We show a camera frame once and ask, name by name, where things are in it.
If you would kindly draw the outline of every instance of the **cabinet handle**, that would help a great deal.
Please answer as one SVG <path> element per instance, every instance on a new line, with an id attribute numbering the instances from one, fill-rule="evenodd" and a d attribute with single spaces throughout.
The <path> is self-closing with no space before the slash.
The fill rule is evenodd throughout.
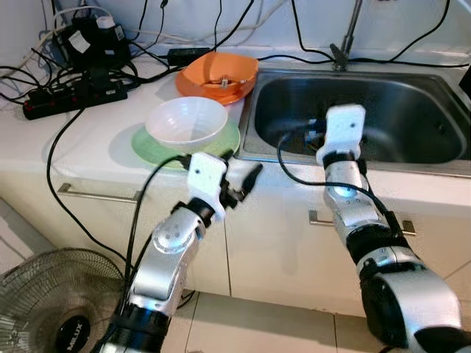
<path id="1" fill-rule="evenodd" d="M 312 224 L 313 226 L 334 227 L 332 221 L 320 221 L 317 217 L 316 210 L 309 211 L 309 224 Z M 403 221 L 403 233 L 410 237 L 415 237 L 417 235 L 412 221 Z"/>
<path id="2" fill-rule="evenodd" d="M 126 202 L 128 204 L 135 204 L 139 199 L 139 195 L 141 194 L 140 191 L 136 191 L 133 197 L 121 197 L 121 196 L 100 195 L 98 193 L 80 193 L 79 191 L 69 191 L 71 186 L 72 185 L 68 184 L 67 182 L 63 183 L 60 186 L 59 190 L 57 190 L 57 194 L 62 195 L 62 196 L 82 197 L 85 199 Z"/>

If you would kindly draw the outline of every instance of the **cabinet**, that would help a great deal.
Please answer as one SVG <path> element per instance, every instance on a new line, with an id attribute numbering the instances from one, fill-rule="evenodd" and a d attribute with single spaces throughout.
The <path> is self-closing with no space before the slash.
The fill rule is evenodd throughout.
<path id="1" fill-rule="evenodd" d="M 264 188 L 226 219 L 232 294 L 239 298 L 364 315 L 355 265 L 332 227 L 313 226 L 308 211 L 319 219 L 332 215 L 321 188 L 301 185 Z M 411 248 L 446 278 L 471 318 L 471 218 L 401 212 L 417 236 Z"/>
<path id="2" fill-rule="evenodd" d="M 95 249 L 112 258 L 123 268 L 123 262 L 101 249 L 74 223 L 53 199 L 42 174 L 6 173 L 2 195 L 20 214 L 57 247 L 73 246 Z M 159 176 L 152 183 L 141 207 L 133 258 L 141 250 L 152 229 L 169 215 L 179 201 L 187 200 L 185 174 L 165 187 L 159 186 Z M 63 182 L 71 191 L 132 197 L 141 185 L 101 182 L 88 179 L 64 178 L 54 181 L 56 190 Z M 99 241 L 126 253 L 134 204 L 60 196 L 64 204 Z M 198 254 L 188 269 L 187 288 L 229 295 L 226 242 L 223 223 L 214 223 L 200 243 Z"/>

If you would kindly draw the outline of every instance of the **sink basin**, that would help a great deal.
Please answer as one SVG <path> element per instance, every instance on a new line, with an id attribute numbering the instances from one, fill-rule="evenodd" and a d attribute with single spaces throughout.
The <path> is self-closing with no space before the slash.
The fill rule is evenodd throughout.
<path id="1" fill-rule="evenodd" d="M 366 109 L 361 155 L 370 168 L 447 174 L 461 160 L 460 175 L 471 174 L 470 111 L 441 77 L 419 74 L 262 70 L 245 102 L 238 156 L 276 160 L 285 131 L 351 103 Z M 322 143 L 321 135 L 306 143 L 304 132 L 293 134 L 285 159 L 315 163 Z"/>

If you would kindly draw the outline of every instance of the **countertop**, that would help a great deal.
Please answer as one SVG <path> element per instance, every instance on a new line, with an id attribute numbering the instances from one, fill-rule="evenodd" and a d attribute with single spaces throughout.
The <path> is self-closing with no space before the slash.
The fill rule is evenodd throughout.
<path id="1" fill-rule="evenodd" d="M 312 68 L 306 64 L 263 63 L 263 67 Z M 149 58 L 141 58 L 138 68 L 142 76 L 163 71 L 162 66 Z M 318 65 L 316 70 L 330 70 L 329 64 Z M 359 64 L 355 71 L 387 71 L 440 74 L 452 89 L 458 90 L 463 71 L 456 69 L 427 69 L 404 65 Z M 152 108 L 180 96 L 174 86 L 174 74 L 152 84 L 142 85 L 128 93 L 128 99 L 98 107 L 90 107 L 71 125 L 56 149 L 53 165 L 69 177 L 142 183 L 152 165 L 142 161 L 131 148 L 131 137 L 144 124 Z M 461 99 L 471 107 L 471 101 L 461 92 Z M 227 106 L 230 118 L 239 120 L 244 101 Z M 51 142 L 63 124 L 75 112 L 54 115 L 35 121 L 23 116 L 21 107 L 8 104 L 0 110 L 0 173 L 23 171 L 45 173 L 46 158 Z M 229 177 L 235 179 L 250 168 L 252 162 L 232 159 Z M 291 165 L 299 177 L 323 180 L 321 167 Z M 267 188 L 306 188 L 295 185 L 281 171 L 277 163 L 264 163 L 266 176 L 260 184 Z M 184 185 L 185 173 L 167 170 L 160 182 Z M 386 204 L 400 203 L 402 208 L 430 208 L 434 213 L 469 217 L 471 214 L 471 179 L 391 171 L 369 171 L 369 181 L 376 194 Z M 317 188 L 313 197 L 322 197 Z"/>

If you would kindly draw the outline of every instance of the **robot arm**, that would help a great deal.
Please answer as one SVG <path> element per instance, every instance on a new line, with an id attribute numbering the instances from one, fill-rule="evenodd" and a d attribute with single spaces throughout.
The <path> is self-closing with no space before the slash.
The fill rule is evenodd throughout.
<path id="1" fill-rule="evenodd" d="M 205 153 L 191 158 L 191 200 L 180 202 L 158 224 L 146 245 L 120 313 L 113 316 L 101 352 L 160 352 L 185 285 L 189 263 L 214 216 L 242 202 L 255 185 L 262 165 L 246 176 L 240 191 L 229 188 L 227 162 Z"/>
<path id="2" fill-rule="evenodd" d="M 368 190 L 356 162 L 364 116 L 358 105 L 329 109 L 325 144 L 316 155 L 327 182 Z M 394 214 L 378 215 L 374 202 L 353 189 L 326 187 L 324 198 L 356 264 L 370 331 L 414 353 L 471 352 L 456 295 L 411 250 Z"/>

